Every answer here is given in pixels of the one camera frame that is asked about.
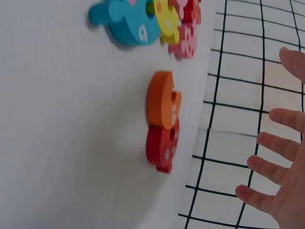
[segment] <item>wooden puzzle piece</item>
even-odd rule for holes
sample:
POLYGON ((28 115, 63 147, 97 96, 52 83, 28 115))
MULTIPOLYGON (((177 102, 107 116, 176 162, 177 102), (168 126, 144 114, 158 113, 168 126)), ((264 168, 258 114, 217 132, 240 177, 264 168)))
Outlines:
POLYGON ((185 23, 178 27, 180 33, 179 44, 170 44, 169 52, 173 52, 177 59, 191 59, 197 48, 197 25, 196 22, 185 23))
POLYGON ((169 6, 167 0, 154 0, 147 4, 149 14, 155 14, 161 30, 161 41, 177 44, 179 42, 179 16, 174 6, 169 6))
POLYGON ((170 173, 178 139, 178 118, 170 131, 156 126, 149 127, 146 142, 146 156, 148 161, 155 165, 158 171, 170 173))
POLYGON ((146 14, 148 1, 106 0, 90 8, 89 19, 93 25, 108 25, 123 45, 151 44, 160 36, 160 28, 156 16, 146 14))
POLYGON ((170 130, 178 119, 181 92, 173 92, 173 73, 156 72, 150 82, 146 112, 148 121, 165 130, 170 130))
POLYGON ((184 17, 184 7, 187 4, 187 0, 168 0, 168 4, 170 6, 174 6, 176 9, 176 12, 179 15, 180 20, 183 20, 184 17))
POLYGON ((201 9, 199 7, 198 0, 188 0, 184 8, 184 18, 182 22, 193 22, 196 21, 197 24, 201 23, 201 9))

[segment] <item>white dot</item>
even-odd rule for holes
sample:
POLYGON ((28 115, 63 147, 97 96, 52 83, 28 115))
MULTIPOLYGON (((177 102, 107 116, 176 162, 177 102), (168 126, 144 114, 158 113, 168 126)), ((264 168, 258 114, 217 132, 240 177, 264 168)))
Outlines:
POLYGON ((174 104, 173 105, 173 108, 172 108, 172 112, 175 112, 177 110, 177 107, 176 107, 176 105, 174 104))
POLYGON ((177 139, 179 137, 179 131, 176 131, 175 133, 175 139, 177 139))
POLYGON ((173 113, 172 114, 172 124, 175 125, 175 123, 176 123, 176 114, 173 113))
POLYGON ((169 149, 166 149, 165 151, 165 160, 168 161, 170 159, 170 150, 169 149))

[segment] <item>black grid lines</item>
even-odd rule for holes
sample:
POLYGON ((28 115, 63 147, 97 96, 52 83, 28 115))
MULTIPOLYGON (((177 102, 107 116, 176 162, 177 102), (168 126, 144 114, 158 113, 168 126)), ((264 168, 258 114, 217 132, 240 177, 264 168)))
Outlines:
POLYGON ((302 5, 305 5, 305 3, 301 2, 301 1, 297 1, 297 0, 292 0, 292 1, 298 2, 298 3, 302 4, 302 5))
MULTIPOLYGON (((294 12, 294 8, 292 6, 292 2, 290 0, 290 6, 291 6, 291 11, 292 11, 292 14, 293 14, 293 17, 294 17, 294 21, 295 21, 295 31, 296 31, 296 35, 297 35, 297 38, 298 38, 298 41, 299 41, 299 52, 301 51, 301 39, 300 39, 300 36, 299 36, 299 31, 298 31, 298 28, 297 28, 297 25, 296 25, 296 20, 295 20, 295 12, 294 12)), ((302 93, 301 93, 301 108, 302 108, 302 111, 304 112, 304 85, 301 84, 301 87, 302 87, 302 93)), ((300 138, 301 138, 301 142, 303 141, 303 135, 302 133, 300 134, 300 138)))
MULTIPOLYGON (((242 204, 240 202, 240 205, 235 204, 234 201, 239 201, 239 199, 234 194, 233 186, 235 185, 235 183, 233 180, 231 180, 230 177, 233 173, 244 173, 245 176, 242 177, 242 179, 245 180, 244 184, 256 189, 258 180, 255 177, 254 172, 250 168, 248 168, 247 165, 245 165, 246 159, 243 158, 245 158, 244 156, 251 155, 253 153, 255 155, 261 155, 261 150, 259 149, 258 144, 256 144, 256 141, 252 143, 251 151, 249 151, 249 153, 247 152, 246 155, 242 156, 243 158, 238 160, 234 159, 233 155, 230 155, 231 158, 228 156, 223 156, 221 155, 221 153, 215 155, 215 152, 222 152, 222 150, 220 150, 220 148, 216 147, 215 145, 220 144, 221 142, 219 141, 219 136, 222 134, 218 132, 224 133, 225 135, 244 135, 250 139, 255 140, 257 133, 259 133, 260 131, 266 131, 264 128, 266 128, 266 120, 270 111, 270 103, 272 102, 272 100, 270 100, 269 97, 272 93, 282 93, 281 95, 283 96, 286 96, 287 94, 292 95, 294 100, 296 100, 295 97, 301 96, 302 110, 304 109, 303 85, 301 87, 296 86, 295 84, 287 85, 287 83, 276 82, 277 78, 270 79, 270 68, 282 68, 281 63, 278 60, 277 53, 275 56, 270 55, 270 52, 275 53, 275 50, 276 52, 278 52, 280 46, 286 45, 288 48, 294 48, 295 50, 299 51, 302 48, 305 49, 305 47, 302 46, 301 38, 299 36, 299 31, 305 31, 297 27, 297 20, 295 17, 295 15, 299 15, 302 17, 305 17, 305 15, 295 13, 293 8, 293 2, 298 2, 296 0, 280 0, 283 4, 279 6, 276 5, 276 2, 273 2, 272 6, 266 5, 268 4, 268 1, 264 2, 264 0, 260 0, 259 3, 253 3, 248 0, 222 1, 224 4, 224 11, 217 12, 216 14, 221 15, 218 16, 218 18, 221 18, 221 20, 223 16, 223 23, 221 26, 221 21, 218 21, 217 29, 214 29, 215 36, 217 37, 214 38, 215 42, 213 42, 214 45, 212 47, 213 62, 215 63, 215 65, 211 69, 209 69, 208 73, 209 84, 207 84, 207 87, 209 87, 210 94, 207 97, 206 92, 203 101, 203 105, 205 106, 205 108, 207 108, 207 116, 209 116, 210 119, 209 121, 206 120, 203 123, 204 126, 202 127, 202 130, 204 129, 206 130, 206 132, 204 131, 204 135, 202 135, 202 148, 200 148, 200 151, 196 151, 193 154, 192 166, 195 165, 194 167, 196 169, 192 171, 193 179, 189 181, 185 186, 185 190, 188 193, 186 202, 188 202, 188 204, 190 205, 187 205, 185 208, 183 208, 179 216, 185 218, 185 224, 183 224, 184 229, 198 228, 198 225, 202 225, 203 228, 209 228, 209 224, 235 229, 267 229, 265 227, 272 227, 274 226, 274 223, 257 224, 256 222, 251 223, 248 220, 245 220, 249 217, 250 210, 248 207, 246 207, 246 204, 244 203, 242 204), (238 6, 239 3, 242 4, 241 9, 243 10, 247 8, 247 5, 249 5, 249 9, 251 10, 255 7, 258 8, 261 18, 257 13, 250 13, 248 15, 245 13, 246 10, 236 11, 235 9, 233 9, 232 5, 229 5, 230 2, 235 2, 234 6, 238 6), (273 21, 274 17, 270 16, 270 13, 272 12, 276 14, 276 11, 284 12, 286 16, 291 15, 291 18, 289 18, 288 20, 289 23, 283 20, 280 22, 276 20, 273 21), (241 24, 244 22, 244 25, 235 26, 238 23, 238 20, 241 24), (251 30, 249 29, 249 27, 246 27, 247 23, 256 26, 255 30, 251 30), (270 32, 270 30, 274 28, 278 30, 277 32, 279 33, 279 35, 281 35, 280 33, 283 31, 292 32, 294 39, 291 39, 292 36, 275 36, 274 33, 270 32), (245 46, 245 48, 232 48, 231 45, 239 43, 239 39, 241 40, 240 46, 245 46), (261 42, 261 45, 256 46, 258 43, 252 43, 252 39, 256 39, 256 41, 259 40, 261 42), (275 43, 276 47, 270 50, 270 44, 274 45, 275 43), (249 49, 247 47, 247 44, 249 44, 249 46, 255 47, 256 50, 252 52, 253 49, 249 49), (249 69, 249 71, 251 72, 248 74, 249 76, 244 76, 245 71, 241 72, 236 69, 232 70, 229 69, 228 66, 236 69, 249 69), (249 99, 249 97, 242 98, 241 102, 234 101, 233 99, 237 97, 230 96, 233 94, 238 94, 238 92, 234 90, 239 90, 239 88, 234 88, 233 86, 226 87, 224 86, 226 84, 234 84, 238 85, 238 87, 244 87, 247 89, 250 88, 249 85, 251 85, 251 88, 255 88, 255 94, 253 94, 253 97, 255 97, 255 102, 258 101, 258 104, 255 103, 254 105, 250 104, 250 102, 249 104, 245 104, 244 101, 248 101, 247 99, 249 99), (225 118, 225 115, 219 113, 225 113, 228 110, 233 111, 231 115, 237 114, 236 116, 238 116, 238 118, 240 118, 241 115, 246 114, 243 118, 247 119, 249 122, 255 122, 254 126, 252 126, 252 131, 238 132, 237 130, 236 132, 233 129, 219 129, 219 121, 225 118), (248 114, 254 114, 257 119, 247 117, 248 114), (222 173, 218 181, 213 180, 214 177, 212 176, 215 172, 222 173), (227 181, 230 182, 229 187, 225 186, 227 184, 221 184, 226 178, 230 180, 227 181), (211 198, 216 203, 213 203, 211 200, 208 201, 207 199, 209 198, 211 198), (221 211, 222 208, 226 208, 224 205, 221 204, 221 202, 218 202, 218 199, 224 200, 225 202, 229 203, 234 202, 233 207, 230 206, 231 210, 234 211, 234 213, 228 213, 230 218, 226 216, 214 216, 213 214, 210 214, 207 210, 205 210, 204 207, 201 207, 202 204, 212 204, 214 205, 213 212, 218 213, 218 211, 221 211)), ((227 147, 228 146, 225 145, 224 148, 222 148, 224 149, 223 153, 231 154, 231 151, 225 151, 227 147)))
MULTIPOLYGON (((224 21, 223 21, 223 31, 225 31, 225 19, 226 19, 226 11, 227 11, 227 0, 225 0, 225 5, 224 5, 224 21)), ((220 56, 219 56, 219 63, 218 63, 218 72, 217 72, 217 76, 220 75, 220 68, 221 68, 221 59, 222 59, 222 51, 223 51, 223 47, 224 47, 224 32, 222 33, 222 40, 221 40, 221 47, 220 47, 220 56)), ((219 77, 217 77, 216 80, 216 87, 215 87, 215 93, 214 93, 214 100, 213 100, 213 107, 212 107, 212 112, 211 112, 211 118, 210 118, 210 123, 209 123, 209 127, 207 130, 207 134, 206 134, 206 138, 205 138, 205 145, 204 145, 204 150, 203 150, 203 157, 205 157, 206 154, 206 150, 207 150, 207 144, 209 141, 209 133, 210 133, 210 129, 212 127, 212 122, 213 122, 213 114, 215 111, 215 103, 216 103, 216 97, 217 97, 217 90, 218 90, 218 82, 219 82, 219 77)), ((200 179, 201 179, 201 175, 202 175, 202 171, 203 171, 203 166, 204 166, 204 159, 201 160, 201 166, 200 166, 200 171, 199 171, 199 175, 198 175, 198 179, 197 179, 197 184, 196 184, 196 188, 195 188, 195 192, 194 192, 194 196, 193 196, 193 200, 192 200, 192 204, 190 207, 190 211, 187 217, 187 221, 185 224, 185 229, 188 228, 189 225, 189 221, 192 215, 192 210, 194 208, 194 204, 196 201, 196 195, 198 192, 198 188, 199 188, 199 183, 200 183, 200 179)))

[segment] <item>printed number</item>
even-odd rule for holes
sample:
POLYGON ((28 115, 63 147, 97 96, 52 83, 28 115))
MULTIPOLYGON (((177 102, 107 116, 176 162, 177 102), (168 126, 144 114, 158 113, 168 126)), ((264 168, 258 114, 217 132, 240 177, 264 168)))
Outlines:
POLYGON ((177 118, 176 118, 176 114, 175 114, 176 109, 177 109, 177 108, 176 108, 176 105, 174 105, 173 108, 172 108, 172 124, 173 124, 173 125, 175 125, 176 119, 177 119, 177 118))
POLYGON ((170 159, 170 150, 169 149, 166 149, 165 151, 165 160, 168 161, 170 159))
POLYGON ((166 22, 166 25, 168 27, 168 30, 171 31, 172 30, 172 24, 168 20, 166 20, 165 22, 166 22))
POLYGON ((142 24, 139 27, 139 38, 140 41, 147 43, 148 42, 148 36, 145 26, 142 24))

